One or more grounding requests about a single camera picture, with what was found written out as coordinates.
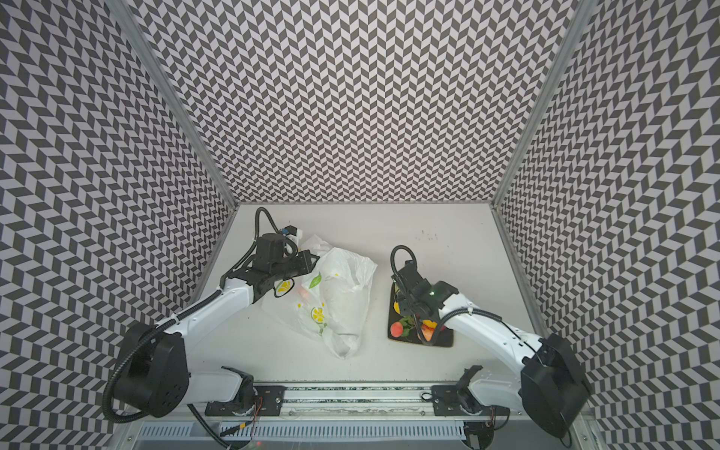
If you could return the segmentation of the orange peach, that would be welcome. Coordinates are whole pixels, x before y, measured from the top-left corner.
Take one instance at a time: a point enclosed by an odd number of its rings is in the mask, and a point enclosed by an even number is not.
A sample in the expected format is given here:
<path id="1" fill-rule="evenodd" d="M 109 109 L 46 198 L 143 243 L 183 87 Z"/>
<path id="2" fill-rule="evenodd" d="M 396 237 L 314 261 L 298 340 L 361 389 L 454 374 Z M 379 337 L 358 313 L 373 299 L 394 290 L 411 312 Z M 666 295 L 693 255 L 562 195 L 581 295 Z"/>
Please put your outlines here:
<path id="1" fill-rule="evenodd" d="M 428 327 L 426 325 L 421 326 L 422 336 L 425 339 L 425 341 L 427 341 L 427 342 L 432 341 L 434 332 L 435 332 L 434 328 Z"/>

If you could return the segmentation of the red strawberry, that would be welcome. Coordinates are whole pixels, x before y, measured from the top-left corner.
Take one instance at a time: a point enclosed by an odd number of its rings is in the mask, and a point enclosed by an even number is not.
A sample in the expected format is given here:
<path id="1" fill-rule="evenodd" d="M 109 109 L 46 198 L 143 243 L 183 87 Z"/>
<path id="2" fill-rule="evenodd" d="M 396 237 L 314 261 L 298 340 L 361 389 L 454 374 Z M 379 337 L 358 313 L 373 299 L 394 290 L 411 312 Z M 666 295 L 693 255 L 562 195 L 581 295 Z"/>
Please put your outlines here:
<path id="1" fill-rule="evenodd" d="M 393 339 L 399 339 L 404 334 L 404 326 L 401 322 L 394 322 L 390 325 L 389 332 Z"/>

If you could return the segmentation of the white plastic bag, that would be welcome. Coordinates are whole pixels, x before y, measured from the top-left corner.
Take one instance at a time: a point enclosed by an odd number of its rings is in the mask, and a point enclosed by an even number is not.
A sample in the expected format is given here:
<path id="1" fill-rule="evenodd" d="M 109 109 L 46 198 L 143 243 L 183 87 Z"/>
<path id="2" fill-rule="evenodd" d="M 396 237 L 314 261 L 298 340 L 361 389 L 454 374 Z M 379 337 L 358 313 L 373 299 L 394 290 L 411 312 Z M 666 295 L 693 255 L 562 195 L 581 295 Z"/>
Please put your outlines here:
<path id="1" fill-rule="evenodd" d="M 301 248 L 319 258 L 315 268 L 277 283 L 262 298 L 262 310 L 285 328 L 324 343 L 336 358 L 351 358 L 362 341 L 378 264 L 318 235 Z"/>

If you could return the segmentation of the yellow lemon with leaves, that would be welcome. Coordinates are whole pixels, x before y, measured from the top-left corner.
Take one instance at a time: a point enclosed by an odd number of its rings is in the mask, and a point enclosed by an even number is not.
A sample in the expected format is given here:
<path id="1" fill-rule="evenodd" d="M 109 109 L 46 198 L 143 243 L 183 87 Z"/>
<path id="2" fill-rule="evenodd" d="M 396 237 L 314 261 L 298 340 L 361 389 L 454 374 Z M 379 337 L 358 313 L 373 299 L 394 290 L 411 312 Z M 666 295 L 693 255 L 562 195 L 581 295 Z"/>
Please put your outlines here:
<path id="1" fill-rule="evenodd" d="M 414 326 L 414 319 L 410 315 L 404 315 L 399 318 L 396 322 L 401 322 L 404 326 L 404 334 L 401 338 L 406 338 L 408 335 L 410 335 L 410 330 Z"/>

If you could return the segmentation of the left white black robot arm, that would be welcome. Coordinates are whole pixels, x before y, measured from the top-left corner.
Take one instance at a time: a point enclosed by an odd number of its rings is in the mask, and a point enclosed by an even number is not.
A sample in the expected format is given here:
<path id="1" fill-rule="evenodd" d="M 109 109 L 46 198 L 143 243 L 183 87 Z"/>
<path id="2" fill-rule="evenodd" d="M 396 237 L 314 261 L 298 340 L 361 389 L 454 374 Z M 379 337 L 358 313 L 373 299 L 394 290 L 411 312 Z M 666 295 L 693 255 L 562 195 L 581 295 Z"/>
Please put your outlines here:
<path id="1" fill-rule="evenodd" d="M 299 236 L 288 226 L 257 237 L 245 262 L 230 270 L 213 294 L 158 324 L 133 324 L 103 391 L 105 418 L 125 424 L 212 402 L 229 403 L 241 414 L 251 411 L 256 391 L 249 373 L 227 366 L 192 370 L 189 358 L 206 336 L 281 281 L 311 273 L 319 258 L 299 249 Z"/>

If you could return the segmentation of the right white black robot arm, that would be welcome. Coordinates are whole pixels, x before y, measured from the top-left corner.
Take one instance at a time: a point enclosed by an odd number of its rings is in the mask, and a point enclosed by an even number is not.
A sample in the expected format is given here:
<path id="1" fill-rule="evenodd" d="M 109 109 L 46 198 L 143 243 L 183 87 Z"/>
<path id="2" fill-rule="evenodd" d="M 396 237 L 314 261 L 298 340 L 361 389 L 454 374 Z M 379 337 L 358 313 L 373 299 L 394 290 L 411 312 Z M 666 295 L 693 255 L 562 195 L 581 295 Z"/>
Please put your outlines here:
<path id="1" fill-rule="evenodd" d="M 504 364 L 495 376 L 474 366 L 456 384 L 457 404 L 475 416 L 492 407 L 527 414 L 547 434 L 562 439 L 593 388 L 583 363 L 568 339 L 541 337 L 508 324 L 501 316 L 480 309 L 456 287 L 429 283 L 416 262 L 392 270 L 399 307 L 417 323 L 430 320 L 437 331 L 457 332 L 480 345 Z"/>

